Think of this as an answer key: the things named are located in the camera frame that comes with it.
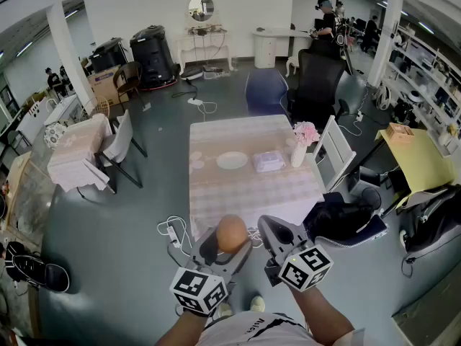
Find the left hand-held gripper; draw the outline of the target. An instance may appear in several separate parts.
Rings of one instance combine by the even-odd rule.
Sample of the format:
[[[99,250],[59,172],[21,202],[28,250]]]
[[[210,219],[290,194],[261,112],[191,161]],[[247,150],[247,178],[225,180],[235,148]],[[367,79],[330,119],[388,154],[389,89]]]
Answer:
[[[192,246],[190,259],[197,265],[212,265],[217,260],[215,268],[220,275],[235,275],[252,249],[252,241],[247,239],[236,253],[218,257],[216,228],[209,228]],[[184,309],[200,316],[211,315],[229,295],[222,276],[185,267],[178,268],[169,290]]]

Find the white plate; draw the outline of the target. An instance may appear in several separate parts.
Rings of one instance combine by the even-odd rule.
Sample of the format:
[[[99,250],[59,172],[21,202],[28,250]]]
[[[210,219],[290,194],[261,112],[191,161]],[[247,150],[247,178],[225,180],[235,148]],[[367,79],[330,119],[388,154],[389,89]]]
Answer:
[[[248,156],[243,152],[229,151],[219,155],[216,163],[221,169],[235,170],[244,167],[248,160]]]

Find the person's right forearm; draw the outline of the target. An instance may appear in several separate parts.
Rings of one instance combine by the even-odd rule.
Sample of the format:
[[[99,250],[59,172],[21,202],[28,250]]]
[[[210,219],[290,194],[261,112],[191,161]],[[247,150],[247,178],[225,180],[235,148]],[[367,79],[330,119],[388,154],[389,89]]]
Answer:
[[[316,342],[333,346],[340,338],[354,331],[352,323],[316,287],[303,292],[293,288],[290,291]]]

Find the table with pink checked cloth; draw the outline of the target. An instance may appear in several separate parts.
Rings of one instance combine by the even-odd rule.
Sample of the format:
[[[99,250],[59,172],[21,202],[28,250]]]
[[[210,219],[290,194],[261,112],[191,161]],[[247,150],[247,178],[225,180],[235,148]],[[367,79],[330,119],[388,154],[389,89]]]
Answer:
[[[323,198],[308,162],[290,163],[296,137],[284,115],[241,117],[193,123],[189,135],[189,212],[195,239],[217,226],[228,214],[240,216],[247,227],[262,215],[302,224]],[[257,173],[252,156],[278,150],[284,169]],[[235,170],[221,169],[216,159],[229,151],[245,153],[249,160]]]

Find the white ribbed vase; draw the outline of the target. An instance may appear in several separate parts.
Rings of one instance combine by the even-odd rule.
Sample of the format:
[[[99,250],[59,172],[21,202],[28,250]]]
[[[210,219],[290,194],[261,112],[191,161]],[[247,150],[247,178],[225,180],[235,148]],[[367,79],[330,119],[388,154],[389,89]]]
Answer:
[[[307,146],[304,143],[298,142],[295,144],[292,150],[291,159],[290,159],[290,163],[292,167],[298,168],[301,166],[305,158],[306,151],[307,151]]]

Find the person's white shirt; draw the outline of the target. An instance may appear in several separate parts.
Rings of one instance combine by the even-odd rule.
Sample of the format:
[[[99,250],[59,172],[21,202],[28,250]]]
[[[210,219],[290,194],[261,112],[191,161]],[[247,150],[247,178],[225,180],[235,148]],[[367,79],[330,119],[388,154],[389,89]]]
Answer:
[[[244,311],[208,326],[196,346],[323,346],[293,319]]]

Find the white slatted chair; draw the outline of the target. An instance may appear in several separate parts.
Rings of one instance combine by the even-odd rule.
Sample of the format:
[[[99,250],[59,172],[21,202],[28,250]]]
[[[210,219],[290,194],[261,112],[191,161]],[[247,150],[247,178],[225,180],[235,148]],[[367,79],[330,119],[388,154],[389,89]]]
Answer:
[[[326,182],[322,178],[321,171],[319,170],[319,164],[321,162],[316,161],[316,157],[319,155],[321,148],[325,149],[325,157],[323,159],[328,159],[330,161],[332,170],[334,171],[334,175],[329,182]],[[313,154],[310,155],[310,165],[312,166],[316,181],[322,193],[332,191],[340,178],[344,176],[346,169],[356,155],[357,153],[352,150],[346,137],[341,132],[335,117],[331,115],[323,129]]]

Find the blue padded chair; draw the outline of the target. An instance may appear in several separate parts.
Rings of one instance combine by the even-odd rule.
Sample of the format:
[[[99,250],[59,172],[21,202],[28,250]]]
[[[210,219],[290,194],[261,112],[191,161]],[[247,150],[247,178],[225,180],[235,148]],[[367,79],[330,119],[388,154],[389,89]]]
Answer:
[[[250,71],[245,86],[250,116],[286,115],[282,100],[287,91],[287,82],[276,68],[257,68]]]

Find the wooden box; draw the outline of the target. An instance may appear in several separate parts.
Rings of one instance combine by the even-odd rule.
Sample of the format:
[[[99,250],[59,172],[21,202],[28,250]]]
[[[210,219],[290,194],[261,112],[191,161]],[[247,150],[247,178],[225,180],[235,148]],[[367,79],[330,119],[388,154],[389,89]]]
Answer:
[[[389,123],[385,132],[388,139],[392,142],[410,143],[414,139],[413,131],[407,125]]]

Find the black mesh office chair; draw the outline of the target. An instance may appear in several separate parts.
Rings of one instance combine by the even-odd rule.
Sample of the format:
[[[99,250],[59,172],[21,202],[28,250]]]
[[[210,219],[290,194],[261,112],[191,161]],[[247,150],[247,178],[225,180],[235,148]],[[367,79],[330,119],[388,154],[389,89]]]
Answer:
[[[339,120],[349,112],[348,104],[336,99],[336,90],[346,63],[341,59],[311,53],[308,49],[299,51],[298,63],[298,86],[287,92],[287,111],[291,123],[311,122],[318,130],[323,130],[330,117]]]

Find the white curved desk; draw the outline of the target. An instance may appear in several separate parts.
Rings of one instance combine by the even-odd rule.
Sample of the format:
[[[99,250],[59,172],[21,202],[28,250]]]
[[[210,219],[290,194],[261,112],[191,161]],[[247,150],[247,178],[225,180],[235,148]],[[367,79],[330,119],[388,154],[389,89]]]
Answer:
[[[280,40],[292,39],[287,57],[297,59],[298,52],[307,49],[312,43],[312,37],[300,30],[283,28],[261,28],[253,31],[254,65],[256,68],[274,68],[277,57],[277,43]]]

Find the cardboard box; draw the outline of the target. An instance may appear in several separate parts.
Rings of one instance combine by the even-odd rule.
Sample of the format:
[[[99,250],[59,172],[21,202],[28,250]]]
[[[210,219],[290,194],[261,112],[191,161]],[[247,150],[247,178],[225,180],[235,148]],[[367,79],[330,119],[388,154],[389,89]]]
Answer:
[[[95,96],[105,98],[109,102],[109,106],[115,106],[129,101],[129,96],[127,94],[119,96],[117,92],[117,87],[122,86],[125,81],[119,78],[116,85],[114,85],[113,82],[114,76],[119,68],[120,65],[113,66],[112,68],[100,71],[88,77]]]

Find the large black round machine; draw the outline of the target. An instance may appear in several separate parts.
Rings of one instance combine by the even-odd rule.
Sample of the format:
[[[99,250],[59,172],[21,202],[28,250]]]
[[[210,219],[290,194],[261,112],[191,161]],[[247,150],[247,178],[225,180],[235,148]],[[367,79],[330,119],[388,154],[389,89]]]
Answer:
[[[134,61],[142,67],[142,90],[164,88],[177,81],[176,64],[171,57],[162,25],[151,25],[134,34],[130,39],[130,49]]]

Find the white dressing table with mirror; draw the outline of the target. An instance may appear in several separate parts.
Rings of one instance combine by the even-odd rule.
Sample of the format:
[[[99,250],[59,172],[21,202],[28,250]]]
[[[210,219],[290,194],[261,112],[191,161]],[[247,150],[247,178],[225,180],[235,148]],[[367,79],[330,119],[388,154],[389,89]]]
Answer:
[[[184,33],[176,40],[179,74],[182,76],[185,72],[188,55],[192,55],[193,62],[206,64],[224,55],[228,70],[234,71],[231,35],[221,22],[215,0],[189,0],[184,19]]]

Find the white cabinet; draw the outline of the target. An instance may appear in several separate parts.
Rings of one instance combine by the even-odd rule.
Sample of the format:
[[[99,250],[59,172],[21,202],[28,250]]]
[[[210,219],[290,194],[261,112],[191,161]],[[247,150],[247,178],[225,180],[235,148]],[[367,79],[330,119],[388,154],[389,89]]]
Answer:
[[[25,113],[17,130],[30,142],[33,143],[44,122],[53,111],[47,108],[47,98],[35,102],[33,106]]]

